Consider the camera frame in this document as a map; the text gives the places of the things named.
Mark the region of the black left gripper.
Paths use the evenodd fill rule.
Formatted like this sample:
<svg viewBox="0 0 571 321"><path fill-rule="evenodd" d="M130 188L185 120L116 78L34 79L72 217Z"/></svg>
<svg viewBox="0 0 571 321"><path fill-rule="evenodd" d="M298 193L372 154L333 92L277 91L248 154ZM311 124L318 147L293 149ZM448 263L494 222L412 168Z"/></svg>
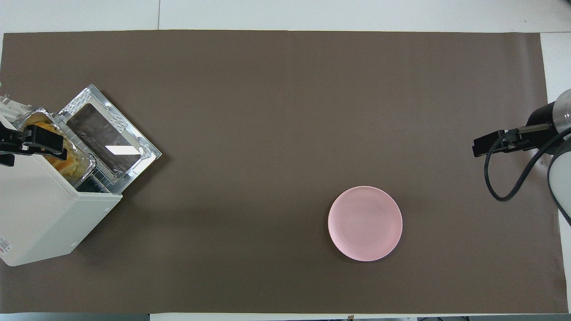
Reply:
<svg viewBox="0 0 571 321"><path fill-rule="evenodd" d="M13 130L0 124L0 164L13 167L15 155L41 154L67 160L65 138L37 125L29 125L24 131Z"/></svg>

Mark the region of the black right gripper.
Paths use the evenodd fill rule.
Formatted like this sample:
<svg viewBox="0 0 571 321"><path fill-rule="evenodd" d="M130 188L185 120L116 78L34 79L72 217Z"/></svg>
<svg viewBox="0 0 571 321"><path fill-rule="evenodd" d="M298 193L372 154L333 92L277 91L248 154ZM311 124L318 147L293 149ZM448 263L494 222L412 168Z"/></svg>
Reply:
<svg viewBox="0 0 571 321"><path fill-rule="evenodd" d="M473 140L472 153L475 158L497 152L510 153L542 148L557 130L550 123L530 125L511 130L498 130Z"/></svg>

